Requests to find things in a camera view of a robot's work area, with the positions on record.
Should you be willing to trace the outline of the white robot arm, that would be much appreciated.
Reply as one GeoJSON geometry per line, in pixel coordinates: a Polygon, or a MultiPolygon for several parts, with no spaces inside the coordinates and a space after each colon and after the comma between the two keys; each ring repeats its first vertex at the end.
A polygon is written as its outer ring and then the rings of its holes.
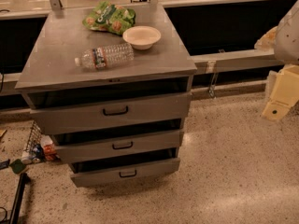
{"type": "Polygon", "coordinates": [[[299,1],[254,45],[262,51],[273,51],[277,60],[284,63],[278,72],[268,75],[268,101],[262,117],[281,120],[299,101],[299,1]]]}

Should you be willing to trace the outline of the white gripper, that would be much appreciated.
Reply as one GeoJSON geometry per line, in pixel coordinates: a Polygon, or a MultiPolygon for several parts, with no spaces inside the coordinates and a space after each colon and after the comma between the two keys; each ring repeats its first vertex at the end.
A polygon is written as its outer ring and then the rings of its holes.
{"type": "Polygon", "coordinates": [[[283,119],[299,100],[299,66],[286,64],[278,72],[270,71],[266,85],[266,106],[262,117],[283,119]]]}

